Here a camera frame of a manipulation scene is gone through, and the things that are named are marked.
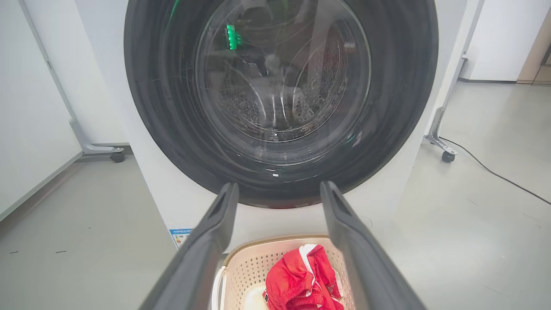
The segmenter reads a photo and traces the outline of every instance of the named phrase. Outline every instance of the floor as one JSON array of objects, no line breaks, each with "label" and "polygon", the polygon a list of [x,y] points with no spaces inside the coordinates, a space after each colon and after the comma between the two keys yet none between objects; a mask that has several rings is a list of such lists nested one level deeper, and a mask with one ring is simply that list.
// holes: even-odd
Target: floor
[{"label": "floor", "polygon": [[[458,83],[441,135],[551,200],[550,98]],[[457,150],[422,144],[381,243],[428,309],[549,308],[551,206]],[[0,237],[0,305],[137,309],[174,253],[134,158],[83,163]]]}]

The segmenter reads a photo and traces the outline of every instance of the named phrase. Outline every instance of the black cable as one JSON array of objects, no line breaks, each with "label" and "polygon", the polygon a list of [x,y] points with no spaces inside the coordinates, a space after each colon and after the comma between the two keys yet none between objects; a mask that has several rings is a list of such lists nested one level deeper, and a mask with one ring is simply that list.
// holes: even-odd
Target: black cable
[{"label": "black cable", "polygon": [[535,196],[535,197],[541,199],[542,201],[545,201],[546,203],[548,203],[548,204],[551,205],[551,202],[549,202],[549,200],[546,200],[546,199],[542,198],[541,196],[539,196],[539,195],[537,195],[537,194],[535,194],[535,193],[533,193],[533,192],[531,192],[531,191],[529,191],[529,190],[523,188],[522,186],[516,184],[515,182],[513,182],[513,181],[511,181],[511,180],[508,180],[508,179],[505,179],[505,178],[502,177],[501,175],[499,175],[499,174],[493,172],[492,170],[488,169],[488,167],[484,166],[484,164],[481,163],[481,162],[478,160],[478,158],[476,158],[471,152],[469,152],[466,148],[462,147],[462,146],[459,145],[458,143],[455,143],[455,142],[453,142],[453,141],[451,141],[451,140],[448,140],[448,139],[446,139],[446,138],[442,138],[442,137],[440,137],[440,138],[441,138],[442,140],[444,140],[444,141],[453,143],[453,144],[455,144],[455,145],[461,147],[465,152],[469,153],[469,155],[471,155],[471,156],[474,158],[474,160],[477,161],[482,167],[484,167],[484,169],[486,169],[489,173],[492,173],[492,174],[495,175],[496,177],[499,177],[499,178],[501,178],[501,179],[506,180],[507,182],[511,183],[512,185],[514,185],[514,186],[520,188],[521,190],[523,190],[523,191],[525,191],[525,192],[527,192],[527,193],[529,193],[529,194],[532,194],[533,196]]}]

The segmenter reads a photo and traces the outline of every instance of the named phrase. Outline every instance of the caster wheel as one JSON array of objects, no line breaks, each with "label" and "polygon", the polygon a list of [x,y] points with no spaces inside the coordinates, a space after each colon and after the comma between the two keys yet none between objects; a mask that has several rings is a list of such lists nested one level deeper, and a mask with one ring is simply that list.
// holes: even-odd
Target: caster wheel
[{"label": "caster wheel", "polygon": [[113,153],[109,158],[116,163],[125,161],[125,155],[123,153]]},{"label": "caster wheel", "polygon": [[455,155],[449,154],[448,152],[442,153],[442,161],[445,163],[451,163],[455,159]]}]

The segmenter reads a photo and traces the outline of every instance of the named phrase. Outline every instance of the washing machine door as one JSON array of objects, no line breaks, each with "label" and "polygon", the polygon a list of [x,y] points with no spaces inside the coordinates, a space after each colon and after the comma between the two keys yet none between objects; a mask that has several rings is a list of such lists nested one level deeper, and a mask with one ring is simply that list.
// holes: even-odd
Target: washing machine door
[{"label": "washing machine door", "polygon": [[151,136],[187,176],[240,202],[319,202],[398,152],[429,97],[433,0],[135,0],[128,81]]}]

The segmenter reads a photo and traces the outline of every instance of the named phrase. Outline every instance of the wall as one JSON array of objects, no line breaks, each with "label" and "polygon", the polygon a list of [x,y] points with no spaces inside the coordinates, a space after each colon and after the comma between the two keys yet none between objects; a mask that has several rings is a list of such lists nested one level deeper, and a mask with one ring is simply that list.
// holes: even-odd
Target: wall
[{"label": "wall", "polygon": [[17,0],[0,1],[0,220],[81,153]]},{"label": "wall", "polygon": [[547,52],[551,44],[551,8],[547,11],[547,15],[543,21],[542,27],[539,29],[538,35],[534,41],[534,45],[526,58],[526,62],[522,67],[522,71],[518,76],[518,83],[532,83],[539,72],[540,64],[543,56]]},{"label": "wall", "polygon": [[461,77],[516,81],[551,0],[485,0]]},{"label": "wall", "polygon": [[92,143],[127,144],[74,0],[25,0],[77,119]]}]

